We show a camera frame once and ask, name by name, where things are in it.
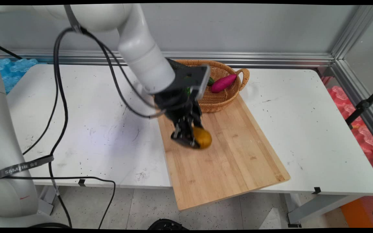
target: robotic arm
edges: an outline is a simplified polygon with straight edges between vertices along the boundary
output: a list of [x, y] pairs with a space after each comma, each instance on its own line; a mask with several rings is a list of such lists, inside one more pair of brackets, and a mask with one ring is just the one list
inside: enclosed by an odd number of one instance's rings
[[[191, 148], [200, 149], [191, 124], [200, 127], [201, 109], [197, 99], [203, 96], [209, 79], [209, 66], [175, 67], [165, 59], [152, 38], [140, 4], [88, 4], [53, 6], [0, 6], [0, 13], [17, 10], [36, 12], [51, 19], [69, 19], [70, 13], [88, 31], [118, 29], [118, 49], [141, 85], [154, 95], [155, 103], [166, 109], [175, 131], [171, 138]], [[191, 88], [191, 94], [185, 88]], [[0, 170], [24, 163], [15, 136], [0, 75]], [[12, 176], [29, 177], [29, 171]], [[37, 215], [38, 199], [32, 180], [0, 179], [0, 227], [27, 227], [53, 221], [49, 216]]]

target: purple vegetable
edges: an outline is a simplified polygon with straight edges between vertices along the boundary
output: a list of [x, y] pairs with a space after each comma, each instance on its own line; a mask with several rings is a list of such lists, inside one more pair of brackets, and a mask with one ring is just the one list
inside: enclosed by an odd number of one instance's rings
[[235, 78], [237, 78], [236, 74], [228, 75], [227, 77], [218, 79], [212, 86], [211, 86], [211, 92], [212, 93], [218, 93], [228, 86], [230, 86]]

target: cutting board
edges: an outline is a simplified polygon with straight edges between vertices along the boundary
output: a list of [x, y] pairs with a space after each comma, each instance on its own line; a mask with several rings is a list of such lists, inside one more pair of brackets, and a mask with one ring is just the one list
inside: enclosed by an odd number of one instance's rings
[[212, 136], [204, 150], [178, 145], [170, 139], [173, 123], [158, 121], [180, 211], [290, 179], [240, 95], [220, 112], [203, 113]]

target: white table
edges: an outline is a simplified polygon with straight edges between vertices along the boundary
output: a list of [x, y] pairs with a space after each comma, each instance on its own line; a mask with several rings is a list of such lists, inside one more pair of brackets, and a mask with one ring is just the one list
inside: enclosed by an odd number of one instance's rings
[[[130, 69], [123, 69], [140, 90]], [[114, 180], [118, 187], [170, 188], [157, 119], [140, 118], [126, 109], [108, 66], [61, 65], [60, 70], [69, 121], [54, 154], [54, 175], [97, 176]], [[133, 94], [119, 68], [114, 70], [129, 103], [153, 113]], [[288, 202], [292, 223], [373, 195], [373, 168], [316, 72], [250, 69], [250, 80], [240, 94], [291, 177], [257, 192], [312, 193], [320, 187], [320, 195], [301, 207], [294, 195], [286, 195], [286, 200], [293, 200]], [[7, 96], [23, 151], [46, 127], [54, 97], [52, 65], [32, 67]], [[26, 161], [49, 154], [63, 123], [59, 97], [49, 130], [25, 155]], [[47, 166], [30, 172], [49, 175]], [[34, 182], [51, 185], [50, 180]], [[57, 184], [77, 186], [78, 180]], [[111, 187], [98, 180], [86, 180], [84, 185]]]

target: yellow fruit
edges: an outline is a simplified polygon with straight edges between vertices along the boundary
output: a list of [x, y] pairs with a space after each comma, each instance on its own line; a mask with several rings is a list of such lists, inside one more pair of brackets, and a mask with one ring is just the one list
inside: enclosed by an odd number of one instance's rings
[[195, 140], [200, 144], [200, 149], [205, 149], [211, 145], [212, 137], [211, 134], [200, 127], [192, 128], [194, 132]]

